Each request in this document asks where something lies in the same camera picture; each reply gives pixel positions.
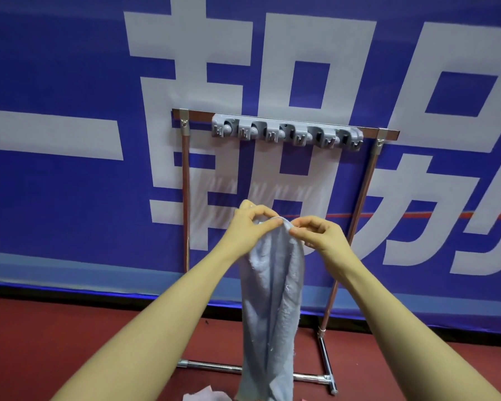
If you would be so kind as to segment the person's right hand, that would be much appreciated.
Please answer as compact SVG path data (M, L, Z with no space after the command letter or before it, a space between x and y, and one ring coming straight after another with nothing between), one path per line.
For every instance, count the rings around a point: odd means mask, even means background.
M342 285L347 284L347 277L353 267L357 266L357 260L343 230L334 222L323 218L309 215L296 218L291 222L292 227L312 228L318 233L318 248L316 250L325 268Z

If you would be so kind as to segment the grey mop holder rail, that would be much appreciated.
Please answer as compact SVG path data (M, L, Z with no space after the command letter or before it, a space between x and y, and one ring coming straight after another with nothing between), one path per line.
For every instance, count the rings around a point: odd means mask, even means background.
M350 151L358 151L364 141L363 132L357 127L220 113L213 115L212 135L241 141L289 143L297 147L314 145L321 149Z

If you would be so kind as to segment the person's left forearm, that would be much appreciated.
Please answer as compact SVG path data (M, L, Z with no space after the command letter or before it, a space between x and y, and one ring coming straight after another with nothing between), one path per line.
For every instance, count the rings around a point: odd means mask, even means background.
M215 288L247 251L218 244L96 351L51 401L156 401Z

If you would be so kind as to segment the light blue towel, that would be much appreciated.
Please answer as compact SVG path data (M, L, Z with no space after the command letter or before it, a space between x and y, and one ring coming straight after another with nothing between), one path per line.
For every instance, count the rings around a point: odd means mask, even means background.
M243 360L237 401L293 401L294 339L300 320L302 242L282 225L240 261Z

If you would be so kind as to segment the person's right forearm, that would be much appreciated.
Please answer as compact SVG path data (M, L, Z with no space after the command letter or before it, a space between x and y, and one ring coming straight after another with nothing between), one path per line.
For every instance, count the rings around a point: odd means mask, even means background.
M354 256L322 254L354 298L407 401L501 401L501 392Z

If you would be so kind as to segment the blue banner with white characters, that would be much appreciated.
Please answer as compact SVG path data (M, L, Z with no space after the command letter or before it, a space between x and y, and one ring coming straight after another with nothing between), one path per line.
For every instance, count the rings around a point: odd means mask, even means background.
M0 282L157 295L242 200L348 229L358 152L193 111L387 128L353 241L425 323L501 333L501 0L0 0Z

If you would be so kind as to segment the pink cloth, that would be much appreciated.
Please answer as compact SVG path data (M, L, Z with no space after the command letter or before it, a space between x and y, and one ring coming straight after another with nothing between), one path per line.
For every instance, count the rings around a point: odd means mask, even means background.
M198 392L186 393L182 401L233 401L232 398L223 391L213 390L209 385Z

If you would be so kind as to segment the metal rack frame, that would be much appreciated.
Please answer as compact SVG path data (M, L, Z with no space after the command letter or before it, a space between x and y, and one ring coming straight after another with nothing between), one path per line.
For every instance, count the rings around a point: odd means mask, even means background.
M184 219L184 238L185 238L185 250L184 250L184 263L185 263L185 271L189 271L189 237L190 237L190 228L189 228L189 215L190 215L190 166L189 166L189 150L190 150L190 128L191 122L200 122L207 123L211 122L214 117L214 113L203 112L203 111L194 111L182 108L173 108L171 110L171 115L174 120L180 121L180 133L181 133L181 141L184 144L183 148L183 168L182 168L182 179L183 179L183 215ZM350 224L347 233L348 243L352 243L356 228L358 226L358 222L360 221L363 205L365 203L367 192L369 189L370 182L372 180L372 176L374 174L374 170L378 161L378 157L381 153L382 146L387 141L396 141L399 135L399 132L396 130L389 130L385 128L360 128L361 132L364 134L365 138L370 140L374 140L374 144L370 149L370 153L367 159L367 164L364 169L363 178L361 181L361 185L358 191L357 199L355 202L354 209L350 215ZM325 307L324 315L319 325L318 329L315 331L316 334L316 342L319 350L321 351L321 359L323 362L323 367L325 374L324 375L313 375L313 374L302 374L302 373L294 373L293 378L298 382L307 382L314 384L326 385L328 387L328 391L331 396L338 395L338 387L334 379L334 375L332 372L332 366L330 363L330 359L327 353L326 344L325 344L325 333L327 329L327 324L334 306L334 301L336 299L337 291L339 288L339 283L337 281L334 282L328 300L327 305ZM207 363L207 362L199 362L192 360L181 359L178 364L178 368L184 369L196 369L196 370L204 370L204 371L215 371L219 373L230 373L230 374L238 374L240 375L242 372L241 366L236 365L226 365L226 364L216 364L216 363Z

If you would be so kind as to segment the person's left hand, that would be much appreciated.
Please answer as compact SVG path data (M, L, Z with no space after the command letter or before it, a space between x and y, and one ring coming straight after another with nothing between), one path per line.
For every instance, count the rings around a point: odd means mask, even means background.
M253 238L253 225L268 219L282 219L275 211L243 200L217 245L227 260L235 261L254 248L260 238Z

